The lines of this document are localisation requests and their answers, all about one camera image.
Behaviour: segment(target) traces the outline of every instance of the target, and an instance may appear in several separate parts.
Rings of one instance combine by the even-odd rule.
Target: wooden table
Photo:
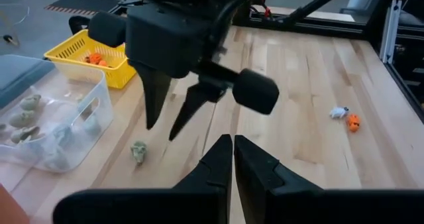
[[[424,187],[424,126],[367,42],[233,27],[226,46],[222,64],[276,81],[280,97],[271,115],[240,107],[228,92],[218,104],[205,104],[169,142],[196,76],[173,83],[151,131],[140,78],[134,78],[124,90],[111,90],[115,118],[79,167],[65,174],[0,169],[0,181],[34,223],[48,223],[56,203],[78,190],[172,187],[230,133],[322,188]],[[329,118],[338,105],[362,117],[357,133]],[[130,154],[136,140],[148,144],[142,166]],[[236,182],[232,196],[231,223],[244,223]]]

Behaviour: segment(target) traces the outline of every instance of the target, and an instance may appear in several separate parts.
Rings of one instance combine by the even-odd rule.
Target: gray floor
[[[0,41],[1,54],[18,54],[41,58],[42,55],[71,36],[68,26],[68,19],[71,17],[67,13],[47,11],[45,6],[57,0],[0,0],[0,4],[18,3],[25,7],[30,7],[30,15],[14,28],[21,42],[21,47],[16,48],[10,44]],[[267,0],[269,6],[280,6],[298,8],[311,0]],[[345,7],[348,0],[333,0],[321,11],[338,13],[341,7]],[[26,13],[25,7],[11,7],[0,5],[0,11],[15,22],[19,21]],[[5,25],[0,21],[0,35],[11,34]]]

